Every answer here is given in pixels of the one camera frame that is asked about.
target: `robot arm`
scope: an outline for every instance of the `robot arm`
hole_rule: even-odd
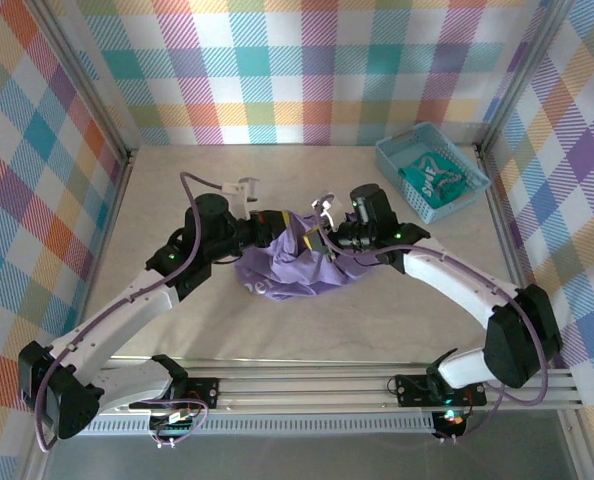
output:
[[[286,229],[289,221],[284,212],[273,210],[246,212],[245,218],[236,219],[229,211],[228,201],[217,194],[201,195],[196,205],[201,231],[196,231],[192,208],[188,209],[185,226],[173,233],[166,245],[146,262],[146,270],[108,305],[124,299],[128,302],[90,330],[84,340],[74,344],[80,332],[98,321],[108,306],[48,347],[31,342],[20,352],[21,396],[30,408],[34,408],[46,371],[54,365],[60,353],[68,351],[48,381],[43,409],[44,422],[58,438],[76,435],[97,413],[109,408],[141,400],[187,398],[189,391],[203,388],[204,385],[196,384],[190,388],[191,379],[186,372],[165,355],[156,355],[133,367],[101,370],[111,355],[143,326],[173,308],[206,281],[215,261],[240,256],[242,250],[251,246],[269,246]],[[146,294],[135,295],[183,266],[198,233],[200,248],[184,271]],[[206,383],[207,391],[213,391],[210,379],[202,382]],[[202,400],[214,407],[214,397],[216,392]]]
[[[481,283],[443,261],[454,257],[425,230],[410,223],[400,224],[391,210],[386,194],[375,184],[363,185],[351,192],[357,220],[330,222],[327,237],[337,250],[375,251],[380,263],[402,274],[421,280],[447,295],[471,313],[487,330],[486,345],[469,352],[450,351],[428,367],[425,380],[434,404],[444,404],[455,390],[488,380],[500,380],[513,388],[521,387],[539,370],[536,349],[517,312],[503,301],[499,292],[483,288]],[[327,202],[329,207],[335,202]],[[227,256],[239,256],[250,246],[267,247],[288,225],[288,215],[281,211],[252,212],[236,219],[229,212],[225,198],[216,194],[197,198],[201,232],[196,231],[192,209],[186,212],[185,226],[170,237],[146,262],[146,270],[122,292],[119,299],[132,299],[90,331],[85,340],[74,345],[74,338],[98,315],[72,332],[56,339],[49,347],[31,342],[19,355],[22,399],[33,408],[39,384],[49,367],[65,350],[69,354],[50,377],[43,419],[58,438],[70,438],[88,425],[98,412],[147,399],[175,400],[188,398],[189,391],[206,393],[202,400],[212,408],[216,404],[217,379],[189,379],[186,372],[165,355],[133,367],[101,370],[104,363],[149,321],[183,301],[211,274],[213,262]],[[328,212],[326,218],[337,219]],[[167,277],[184,265],[200,233],[196,257],[168,283],[136,297],[134,293]],[[313,229],[305,236],[313,250],[332,254],[322,232]],[[440,251],[444,256],[427,252],[387,247],[408,245]],[[473,267],[468,267],[481,275]],[[561,349],[561,337],[547,295],[531,285],[526,289],[498,281],[498,288],[514,298],[536,327],[541,346],[550,360]]]
[[[519,313],[504,298],[514,299],[526,312],[547,360],[561,350],[559,328],[544,290],[536,285],[520,289],[463,262],[457,268],[454,262],[445,261],[456,256],[422,228],[399,223],[386,193],[376,184],[362,185],[350,197],[356,220],[341,223],[336,230],[325,228],[337,251],[356,254],[389,250],[377,254],[380,263],[439,290],[486,330],[483,348],[463,353],[451,350],[427,369],[428,387],[437,401],[443,403],[454,390],[489,380],[520,388],[539,371],[538,354],[528,330]],[[327,212],[322,212],[322,217],[328,216],[324,214]],[[306,234],[306,243],[313,250],[333,256],[336,253],[326,244],[319,229]],[[412,248],[395,249],[399,245]],[[476,276],[484,277],[495,289],[486,288]]]

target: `black bracket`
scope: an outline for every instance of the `black bracket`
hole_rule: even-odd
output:
[[[217,397],[219,396],[219,379],[210,377],[187,378],[185,379],[183,387],[177,389],[175,394],[175,396],[181,394],[183,398],[196,398],[198,400],[203,400],[206,402],[206,405],[208,405],[209,408],[215,408],[217,407]],[[184,404],[171,404],[171,407],[183,408]],[[198,406],[188,404],[188,407],[192,407],[190,408],[191,410],[196,410],[196,407]],[[148,403],[132,403],[130,404],[129,408],[147,409],[151,412],[156,412],[159,409],[169,409],[169,407],[166,405],[155,406]],[[205,415],[206,412],[200,413],[199,410],[197,410],[197,414]],[[167,417],[162,418],[161,416],[151,415],[148,419],[148,429],[151,432],[157,432],[159,435],[165,436],[166,438],[176,438],[184,435],[192,428],[194,418],[195,417],[188,417],[176,423],[170,424],[168,423]]]
[[[400,407],[482,407],[486,405],[486,392],[481,383],[453,389],[439,399],[427,386],[426,375],[395,375],[395,393]]]
[[[399,230],[396,231],[392,237],[380,239],[377,242],[377,247],[383,248],[392,245],[414,245],[424,238],[430,238],[430,233],[414,223],[402,223],[399,225]],[[393,250],[392,252],[377,255],[377,260],[384,265],[390,265],[399,273],[405,274],[404,255],[408,253],[410,253],[410,250]]]
[[[219,396],[219,379],[212,377],[189,378],[177,362],[167,355],[155,355],[152,357],[155,362],[161,363],[168,370],[173,381],[168,391],[161,397],[162,400],[179,400],[184,398],[195,398],[204,401],[209,408],[217,406],[217,397]],[[175,407],[182,407],[183,404],[175,404]],[[142,402],[135,402],[129,405],[132,409],[157,410],[157,407]]]
[[[35,408],[39,384],[55,362],[50,349],[36,341],[19,352],[19,390],[24,403]],[[72,365],[59,365],[48,381],[42,419],[61,439],[71,438],[95,418],[104,390],[82,385],[74,376]]]

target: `green package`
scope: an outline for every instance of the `green package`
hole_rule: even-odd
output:
[[[457,199],[466,188],[464,172],[435,152],[426,152],[398,172],[432,208],[447,205]]]

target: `cable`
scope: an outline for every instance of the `cable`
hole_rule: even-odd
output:
[[[197,251],[199,250],[199,244],[201,242],[201,220],[199,218],[199,209],[197,208],[197,203],[195,202],[195,197],[193,197],[193,194],[190,191],[190,187],[188,186],[188,182],[186,181],[186,178],[191,178],[193,180],[199,181],[200,183],[203,183],[204,185],[206,185],[207,183],[210,183],[210,182],[205,182],[204,180],[201,180],[198,177],[196,177],[195,175],[192,175],[191,173],[188,173],[188,172],[181,172],[179,174],[179,179],[181,180],[182,186],[184,187],[184,190],[186,191],[186,195],[188,196],[188,201],[190,202],[190,206],[193,211],[193,219],[195,220],[195,241],[193,243],[193,248],[190,251],[190,255],[188,256],[186,261],[174,272],[172,272],[169,275],[167,275],[166,277],[156,281],[152,285],[142,288],[142,289],[138,290],[137,292],[135,292],[134,294],[118,300],[117,302],[112,304],[110,307],[108,307],[106,310],[104,310],[102,313],[100,313],[99,316],[97,316],[97,318],[95,318],[93,321],[91,321],[88,325],[86,325],[86,327],[84,327],[81,330],[81,332],[79,332],[79,334],[73,339],[73,341],[68,346],[68,348],[65,348],[59,355],[57,355],[57,357],[55,358],[55,361],[50,365],[50,367],[48,367],[48,370],[46,371],[44,377],[42,378],[42,380],[39,384],[39,388],[37,389],[37,398],[35,400],[35,409],[34,409],[35,437],[37,438],[37,443],[39,444],[39,448],[41,449],[42,452],[48,453],[50,451],[50,449],[57,442],[57,435],[55,435],[49,443],[46,442],[46,437],[44,436],[44,431],[43,431],[43,426],[42,426],[42,411],[46,406],[45,405],[46,404],[46,390],[48,388],[48,382],[50,381],[50,378],[53,376],[53,374],[55,373],[57,368],[59,366],[61,366],[61,362],[64,360],[64,358],[66,358],[66,356],[71,352],[71,350],[75,349],[75,347],[86,337],[86,335],[88,335],[90,333],[90,331],[93,328],[95,328],[97,325],[99,325],[101,322],[103,322],[106,318],[108,318],[108,316],[110,316],[112,313],[116,312],[118,309],[120,309],[127,303],[132,303],[137,298],[140,298],[143,295],[146,295],[147,293],[150,293],[153,290],[159,288],[161,285],[164,285],[167,282],[171,281],[177,275],[179,275],[184,270],[186,270],[190,266],[190,264],[193,262],[193,260],[195,259],[195,256],[197,255]]]
[[[417,383],[416,381],[414,381],[412,378],[407,377],[406,375],[399,375],[399,376],[402,377],[404,380],[406,380],[411,385],[414,385],[417,389],[421,390],[422,392],[429,392],[430,391],[429,388],[422,387],[419,383]]]
[[[233,258],[232,260],[226,260],[226,261],[217,261],[217,262],[213,262],[215,265],[230,265],[231,263],[235,263],[239,260],[242,259],[242,255]]]
[[[361,265],[362,267],[376,267],[377,265],[383,265],[383,263],[381,262],[375,262],[375,263],[361,263],[359,260],[357,260],[356,258],[353,258],[353,260],[355,260],[355,263],[357,265]]]
[[[207,187],[214,188],[215,190],[221,190],[221,185],[218,185],[213,182],[209,182],[208,180],[204,180],[203,178],[199,178],[197,175],[193,175],[189,172],[184,172],[188,177],[195,180],[197,183],[201,183],[202,185],[206,185]]]
[[[199,420],[197,422],[197,424],[191,428],[188,432],[184,433],[181,437],[173,440],[172,438],[170,439],[170,443],[168,445],[170,445],[171,447],[175,447],[176,444],[183,442],[184,440],[186,440],[188,437],[190,437],[193,432],[195,430],[199,430],[202,425],[204,423],[206,423],[206,420],[208,420],[208,412],[210,410],[210,408],[208,407],[208,404],[206,402],[204,402],[203,400],[197,400],[195,398],[182,398],[182,399],[175,399],[175,400],[164,400],[164,399],[160,399],[160,400],[142,400],[141,403],[148,403],[150,405],[168,405],[171,403],[190,403],[193,405],[199,405],[204,412],[204,415],[202,415],[201,420]],[[157,447],[161,448],[162,445],[166,445],[166,443],[161,439],[161,437],[159,436],[159,432],[165,427],[161,426],[158,427],[157,430],[155,430],[155,434],[153,435],[153,438],[155,439],[155,441],[157,442]]]
[[[199,396],[199,394],[194,390],[191,390],[190,392],[188,392],[188,395],[194,395],[195,398],[197,398],[198,400],[201,400],[201,397]],[[190,409],[190,410],[191,410],[191,412],[190,412],[191,417],[196,417],[197,415],[199,415],[199,412],[201,412],[201,405],[199,406],[199,409],[197,410],[197,413],[195,413],[195,415],[192,415],[192,409]]]
[[[488,278],[486,278],[479,272],[473,270],[468,265],[465,265],[464,263],[460,262],[456,258],[447,256],[444,253],[438,252],[431,248],[426,248],[426,247],[422,247],[419,245],[404,245],[404,244],[392,245],[392,246],[380,248],[377,250],[371,250],[369,252],[349,252],[347,250],[343,250],[343,249],[339,248],[337,245],[335,245],[330,240],[330,238],[328,238],[328,234],[326,233],[326,231],[324,229],[323,222],[321,220],[321,211],[322,211],[321,203],[323,201],[327,200],[331,196],[332,195],[327,195],[326,197],[319,199],[319,201],[315,204],[315,206],[313,208],[315,210],[315,214],[316,214],[315,220],[317,222],[317,227],[319,228],[319,233],[322,237],[322,240],[328,246],[328,248],[330,248],[332,251],[337,252],[340,255],[347,255],[349,257],[354,257],[354,258],[363,258],[363,257],[367,257],[367,256],[380,255],[380,254],[392,252],[395,250],[409,250],[409,251],[420,252],[425,255],[429,255],[431,257],[437,258],[443,262],[448,263],[449,265],[456,268],[457,270],[464,273],[465,275],[473,278],[478,283],[486,286],[486,288],[489,288],[492,291],[494,291],[503,300],[505,300],[511,307],[513,307],[513,309],[521,317],[522,321],[524,322],[524,325],[526,325],[526,329],[528,330],[530,338],[533,341],[533,344],[535,346],[535,350],[537,351],[537,358],[539,359],[539,369],[540,369],[540,373],[542,375],[542,383],[541,383],[541,388],[539,389],[539,393],[532,400],[522,400],[522,399],[519,399],[513,395],[510,395],[509,393],[506,393],[505,385],[503,385],[503,384],[502,384],[501,388],[493,387],[492,385],[487,384],[491,388],[491,390],[498,392],[499,397],[497,399],[497,402],[495,402],[493,409],[486,416],[484,421],[469,433],[472,433],[473,431],[476,431],[476,430],[480,430],[481,428],[483,428],[485,425],[488,424],[488,422],[490,421],[492,416],[499,409],[499,406],[501,405],[501,402],[502,402],[504,396],[510,400],[513,400],[514,402],[516,402],[520,405],[524,405],[524,406],[528,406],[528,407],[537,405],[544,399],[544,397],[546,396],[546,392],[548,390],[548,365],[547,365],[547,361],[546,361],[546,354],[544,353],[544,349],[542,348],[541,342],[539,341],[539,335],[537,334],[535,327],[533,326],[532,322],[530,321],[530,318],[528,318],[528,315],[526,315],[526,312],[524,312],[523,308],[521,308],[521,306],[515,301],[515,299],[513,297],[511,297],[508,293],[506,293],[504,290],[499,288],[494,282],[492,282],[491,280],[489,280]]]
[[[466,392],[466,397],[468,398],[468,403],[470,403],[470,410],[468,410],[468,416],[473,414],[473,408],[475,407],[475,401],[473,400],[473,394],[470,391]]]
[[[388,379],[388,383],[386,383],[386,390],[388,390],[388,393],[390,393],[391,395],[397,396],[397,392],[390,388],[390,382],[392,382],[394,379],[395,377],[390,377]]]

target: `colorful checkered fabric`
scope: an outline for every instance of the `colorful checkered fabric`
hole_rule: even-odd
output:
[[[554,302],[594,431],[594,0],[575,3],[493,153],[523,270]]]
[[[120,164],[22,0],[0,0],[0,480],[30,413],[17,355],[70,329]]]
[[[525,0],[77,4],[127,122],[151,145],[368,145],[416,121],[481,123],[538,24],[513,28],[534,12]],[[103,90],[75,19],[52,5]]]

